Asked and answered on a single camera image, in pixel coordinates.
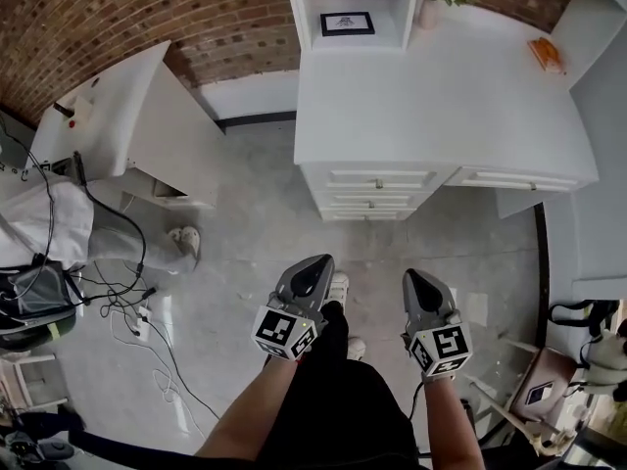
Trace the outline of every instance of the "human arm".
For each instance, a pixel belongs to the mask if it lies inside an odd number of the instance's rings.
[[[255,461],[296,373],[297,362],[273,357],[226,410],[196,453]]]
[[[429,444],[434,470],[484,470],[481,450],[451,378],[426,383]]]

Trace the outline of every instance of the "concrete floor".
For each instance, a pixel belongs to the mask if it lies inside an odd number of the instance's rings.
[[[167,327],[192,391],[223,413],[262,367],[265,356],[250,341],[251,326],[278,276],[295,261],[330,253],[351,278],[346,310],[351,333],[365,339],[365,360],[382,374],[405,412],[419,381],[418,366],[399,338],[406,322],[401,278],[409,267],[429,271],[456,289],[462,314],[470,321],[475,353],[463,372],[491,385],[505,400],[529,357],[499,344],[498,336],[508,333],[532,341],[535,333],[538,252],[533,212],[500,220],[494,191],[444,187],[407,221],[323,223],[292,164],[293,147],[293,122],[229,129],[225,151],[230,172],[220,187],[216,211],[183,218],[141,201],[129,210],[148,230],[192,222],[203,235],[202,258],[194,273],[170,276],[146,270],[148,283],[160,289],[149,306],[155,321]],[[120,261],[99,266],[109,281],[132,279]],[[93,270],[85,273],[96,276]],[[193,452],[204,437],[177,396],[164,401],[153,379],[153,371],[164,367],[150,351],[115,341],[112,328],[117,337],[137,343],[119,314],[113,322],[112,317],[103,319],[98,306],[86,308],[75,329],[54,344],[88,430],[129,444]],[[155,333],[150,345],[168,358]],[[167,380],[155,375],[164,388]],[[468,381],[458,375],[456,382],[460,394],[483,411]],[[214,417],[182,395],[207,435]],[[420,397],[413,424],[423,450],[428,448],[425,414]],[[480,421],[479,435],[495,421]],[[72,468],[111,465],[81,456]]]

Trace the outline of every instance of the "picture frame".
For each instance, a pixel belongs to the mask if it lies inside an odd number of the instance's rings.
[[[322,36],[373,35],[369,12],[334,12],[320,14]]]

